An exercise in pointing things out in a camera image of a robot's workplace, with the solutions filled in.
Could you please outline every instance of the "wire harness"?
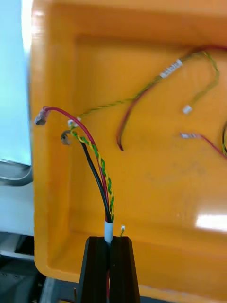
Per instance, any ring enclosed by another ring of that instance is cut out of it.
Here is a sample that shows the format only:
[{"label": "wire harness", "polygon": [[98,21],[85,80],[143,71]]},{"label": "wire harness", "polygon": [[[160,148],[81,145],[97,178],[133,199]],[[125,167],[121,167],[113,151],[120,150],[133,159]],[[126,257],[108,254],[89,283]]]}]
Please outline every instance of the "wire harness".
[{"label": "wire harness", "polygon": [[92,142],[90,140],[87,140],[85,137],[81,137],[76,131],[75,131],[75,127],[73,126],[73,124],[70,126],[70,131],[71,134],[76,137],[81,143],[85,143],[87,144],[90,149],[95,153],[97,159],[98,159],[98,163],[99,166],[102,168],[102,173],[106,179],[106,183],[107,183],[107,189],[108,189],[108,193],[110,194],[110,215],[111,215],[111,222],[114,221],[114,191],[112,189],[112,181],[109,177],[109,174],[105,168],[105,161],[103,160],[103,158],[101,157],[99,151],[97,150],[97,147],[95,144],[92,144]]}]

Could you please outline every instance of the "orange plastic tray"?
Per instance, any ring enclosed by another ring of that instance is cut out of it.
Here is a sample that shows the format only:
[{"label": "orange plastic tray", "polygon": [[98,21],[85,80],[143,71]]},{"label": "orange plastic tray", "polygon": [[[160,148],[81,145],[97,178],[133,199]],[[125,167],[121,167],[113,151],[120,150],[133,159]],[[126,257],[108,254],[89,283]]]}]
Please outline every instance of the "orange plastic tray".
[{"label": "orange plastic tray", "polygon": [[[35,0],[32,20],[33,118],[43,105],[78,116],[130,98],[191,45],[227,44],[222,0]],[[184,63],[134,109],[125,152],[115,133],[128,105],[83,119],[113,182],[114,233],[124,224],[133,240],[141,295],[227,302],[227,161],[203,140],[178,135],[200,132],[220,146],[227,54],[211,54],[218,86],[185,116],[214,71],[205,58]],[[56,112],[34,126],[35,263],[47,276],[78,282],[85,241],[103,235],[105,214],[80,144],[60,142],[66,128]]]}]

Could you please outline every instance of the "twisted green yellow wire pair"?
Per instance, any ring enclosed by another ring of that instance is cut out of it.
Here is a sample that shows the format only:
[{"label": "twisted green yellow wire pair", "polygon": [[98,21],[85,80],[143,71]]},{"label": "twisted green yellow wire pair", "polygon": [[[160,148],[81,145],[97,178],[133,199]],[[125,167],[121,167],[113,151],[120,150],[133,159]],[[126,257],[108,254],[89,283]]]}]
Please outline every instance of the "twisted green yellow wire pair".
[{"label": "twisted green yellow wire pair", "polygon": [[[180,60],[182,62],[185,62],[189,59],[193,59],[195,56],[198,56],[198,55],[205,55],[212,63],[212,66],[215,70],[215,78],[214,80],[208,84],[206,86],[206,88],[200,92],[198,92],[194,97],[193,99],[191,100],[191,102],[189,103],[189,105],[191,106],[194,106],[195,103],[201,98],[203,97],[205,94],[208,93],[209,90],[211,90],[212,88],[214,88],[217,84],[218,84],[218,80],[219,80],[219,70],[218,70],[218,67],[217,67],[217,64],[216,62],[214,61],[214,59],[211,57],[211,55],[206,52],[206,51],[199,51],[199,52],[196,52],[196,53],[192,53],[190,55],[187,55],[187,56],[184,56],[182,58],[180,58]],[[100,109],[104,109],[104,108],[109,108],[109,107],[114,107],[114,106],[117,106],[119,104],[125,104],[127,102],[132,102],[134,99],[136,99],[141,93],[143,93],[144,91],[146,91],[148,89],[148,87],[150,87],[151,85],[153,84],[156,84],[156,83],[159,83],[163,78],[158,75],[156,76],[152,82],[150,82],[149,84],[147,84],[141,91],[139,91],[134,97],[132,98],[127,98],[127,99],[124,99],[124,100],[118,100],[118,101],[115,101],[115,102],[112,102],[110,104],[106,104],[106,105],[101,105],[101,106],[97,106],[97,107],[94,107],[94,108],[90,108],[88,110],[86,110],[84,113],[82,113],[79,117],[80,118],[83,118],[85,116],[88,116],[89,114],[95,112],[95,111],[98,111]]]},{"label": "twisted green yellow wire pair", "polygon": [[112,189],[112,181],[109,177],[109,174],[105,168],[105,161],[103,160],[103,158],[101,157],[99,151],[97,150],[97,147],[95,144],[92,144],[90,140],[87,140],[85,137],[81,137],[77,132],[75,132],[75,126],[71,125],[70,126],[70,132],[71,134],[76,137],[80,142],[87,144],[90,149],[95,153],[97,159],[98,159],[98,164],[100,165],[101,169],[102,169],[102,173],[105,177],[106,180],[106,185],[107,185],[107,190],[108,193],[110,195],[110,216],[111,216],[111,220],[112,222],[114,221],[114,191]]}]

